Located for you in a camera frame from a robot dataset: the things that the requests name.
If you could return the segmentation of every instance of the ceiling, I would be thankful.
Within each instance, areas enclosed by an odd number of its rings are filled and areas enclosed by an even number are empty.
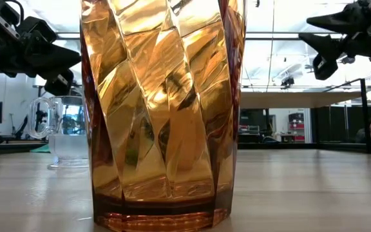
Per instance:
[[[81,0],[19,2],[24,6],[26,17],[40,17],[56,32],[74,33],[73,36],[78,38]],[[256,8],[257,0],[247,0],[247,37],[256,40],[246,42],[242,76],[242,86],[246,88],[243,91],[321,91],[325,86],[371,76],[371,62],[366,57],[356,57],[354,64],[339,64],[339,70],[331,78],[317,81],[306,68],[316,56],[316,51],[302,41],[282,41],[283,38],[297,38],[298,32],[328,33],[308,25],[306,18],[342,11],[351,2],[353,0],[260,0],[260,7]],[[80,49],[78,41],[56,43],[73,50]],[[76,77],[81,78],[79,66],[73,67],[73,71]],[[288,75],[294,77],[294,87],[281,90],[281,80]],[[367,79],[367,84],[371,84],[371,79]]]

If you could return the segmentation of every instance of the cable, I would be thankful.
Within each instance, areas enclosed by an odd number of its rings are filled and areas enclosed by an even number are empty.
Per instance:
[[[270,65],[269,65],[269,80],[267,81],[267,88],[265,89],[265,92],[267,93],[269,91],[269,85],[270,85],[270,74],[271,74],[271,59],[273,56],[273,44],[274,44],[274,9],[276,7],[275,0],[273,0],[273,21],[272,21],[272,29],[271,29],[271,49],[270,49]]]
[[[22,6],[22,4],[19,3],[19,1],[17,1],[17,0],[5,0],[5,1],[16,3],[19,6],[19,13],[21,14],[19,16],[20,17],[20,23],[22,23],[24,21],[24,7]]]

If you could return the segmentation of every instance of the clear glass pitcher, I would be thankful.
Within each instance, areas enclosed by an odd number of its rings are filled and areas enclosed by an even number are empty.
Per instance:
[[[48,138],[50,152],[56,156],[48,169],[88,167],[82,97],[40,97],[31,102],[28,133],[36,139]]]

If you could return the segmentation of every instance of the green mat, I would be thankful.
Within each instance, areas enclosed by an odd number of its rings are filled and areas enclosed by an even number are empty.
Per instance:
[[[47,145],[44,145],[40,148],[37,148],[37,149],[34,149],[34,150],[31,150],[30,152],[36,152],[36,153],[49,153],[50,152],[50,147],[48,147],[48,144]]]

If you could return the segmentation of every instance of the faceted glass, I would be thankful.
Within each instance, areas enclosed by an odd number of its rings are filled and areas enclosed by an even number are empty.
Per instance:
[[[193,231],[231,212],[244,0],[82,0],[94,218]]]

